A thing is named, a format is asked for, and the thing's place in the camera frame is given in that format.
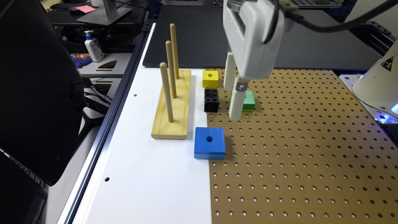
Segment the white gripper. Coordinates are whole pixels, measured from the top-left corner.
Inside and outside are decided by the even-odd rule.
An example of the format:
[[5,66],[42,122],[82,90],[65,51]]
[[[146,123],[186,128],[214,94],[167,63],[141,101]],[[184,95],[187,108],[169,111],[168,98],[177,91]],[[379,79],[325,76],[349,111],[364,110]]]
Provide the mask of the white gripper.
[[[292,1],[224,2],[223,27],[232,52],[227,54],[223,86],[233,89],[231,120],[241,117],[250,80],[262,80],[272,73],[283,33],[292,26],[284,17],[287,11],[295,11]],[[236,68],[240,77],[235,78]]]

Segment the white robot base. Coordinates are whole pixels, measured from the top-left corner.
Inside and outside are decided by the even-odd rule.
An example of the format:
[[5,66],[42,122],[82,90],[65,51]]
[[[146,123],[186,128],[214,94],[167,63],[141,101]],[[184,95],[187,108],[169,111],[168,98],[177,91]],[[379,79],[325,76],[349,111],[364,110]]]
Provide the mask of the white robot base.
[[397,124],[397,42],[364,75],[340,80],[380,124]]

